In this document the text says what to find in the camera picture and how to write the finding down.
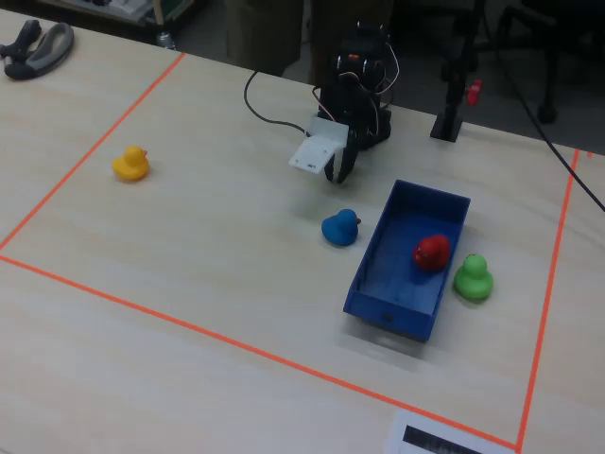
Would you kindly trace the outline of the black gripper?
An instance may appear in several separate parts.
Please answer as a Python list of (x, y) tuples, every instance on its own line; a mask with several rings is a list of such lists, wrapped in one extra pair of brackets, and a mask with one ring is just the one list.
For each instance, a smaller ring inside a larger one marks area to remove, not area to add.
[(325, 177), (330, 183), (343, 183), (353, 171), (359, 151), (374, 145), (375, 115), (372, 101), (361, 101), (349, 111), (347, 145), (337, 150), (324, 168)]

